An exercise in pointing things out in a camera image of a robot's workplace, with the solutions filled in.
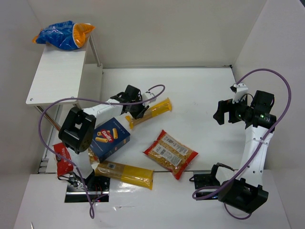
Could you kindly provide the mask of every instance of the pasta box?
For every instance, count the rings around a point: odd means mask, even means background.
[[[130,133],[116,120],[110,119],[94,130],[90,149],[104,161],[130,140]]]

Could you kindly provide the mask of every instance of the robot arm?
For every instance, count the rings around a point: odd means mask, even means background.
[[[224,124],[224,113],[229,112],[229,123],[244,121],[246,142],[240,168],[248,161],[262,137],[276,122],[276,117],[270,114],[274,104],[274,95],[256,91],[251,105],[247,105],[248,88],[240,83],[233,85],[234,99],[219,101],[217,112],[213,118],[218,124]],[[263,141],[254,160],[227,188],[218,193],[218,200],[238,208],[246,213],[252,213],[268,199],[268,192],[263,190],[262,174],[269,142],[274,130]]]
[[[111,97],[107,103],[135,103],[145,101],[153,96],[154,94],[151,92],[141,94],[139,89],[128,85],[125,92]],[[148,104],[150,102],[124,106],[99,104],[83,110],[73,107],[69,111],[59,131],[59,139],[67,147],[71,160],[78,166],[88,187],[90,187],[94,180],[94,170],[89,161],[88,148],[92,142],[95,127],[126,112],[130,112],[135,119],[142,118],[145,111],[149,108]],[[75,167],[73,173],[79,185],[82,186]]]

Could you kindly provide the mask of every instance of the yellow spaghetti package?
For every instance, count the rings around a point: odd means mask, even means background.
[[[63,50],[75,50],[82,47],[94,30],[93,25],[65,21],[49,25],[34,37],[33,43],[46,44],[47,42]]]
[[[153,170],[103,161],[95,169],[96,176],[118,179],[122,182],[152,190]]]
[[[145,113],[143,118],[134,119],[130,117],[129,115],[125,118],[129,122],[130,129],[133,129],[135,125],[138,125],[148,119],[151,119],[153,117],[156,117],[160,114],[163,114],[164,112],[171,111],[172,110],[172,104],[169,98],[163,100],[162,102],[156,104],[155,106],[150,107]]]

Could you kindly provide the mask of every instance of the snack bag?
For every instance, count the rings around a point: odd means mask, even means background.
[[[172,110],[172,104],[169,98],[163,100],[162,102],[156,104],[155,106],[150,107],[145,113],[143,118],[134,119],[131,116],[126,116],[125,118],[129,122],[130,129],[133,129],[135,125],[138,125],[148,119],[151,119],[153,117],[156,117],[160,114],[163,114],[164,112],[171,111]]]
[[[148,157],[170,170],[179,180],[187,165],[196,157],[197,152],[177,142],[164,130],[157,140],[144,152]]]
[[[122,182],[152,190],[153,170],[103,161],[95,169],[96,176],[118,179]]]
[[[45,44],[46,42],[63,50],[75,50],[82,47],[92,30],[93,25],[65,21],[49,25],[34,37],[33,43]]]
[[[64,144],[58,143],[53,145],[54,147],[54,151],[58,154],[60,154],[61,156],[64,156],[65,158],[71,160],[70,154],[67,150],[67,148],[64,146]],[[56,160],[57,160],[57,177],[63,176],[67,173],[71,173],[73,172],[73,165],[64,160],[61,159],[60,157],[56,156]]]

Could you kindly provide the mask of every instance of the metal rod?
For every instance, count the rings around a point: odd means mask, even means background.
[[[73,106],[75,106],[75,107],[81,109],[81,106],[79,105],[79,103],[73,104]]]
[[[43,108],[41,106],[35,106],[35,107],[40,113],[43,112]],[[44,117],[51,123],[52,126],[54,126],[54,128],[56,128],[58,131],[60,131],[61,126],[54,119],[52,119],[48,113],[45,113]]]
[[[102,64],[101,64],[100,58],[99,58],[99,56],[98,56],[98,54],[97,54],[97,50],[96,50],[96,47],[95,47],[95,43],[94,43],[92,34],[91,34],[90,37],[89,37],[89,42],[90,42],[90,45],[91,45],[91,48],[92,48],[92,52],[93,52],[95,61],[96,61],[96,63],[97,63],[97,66],[98,66],[98,67],[101,67]]]

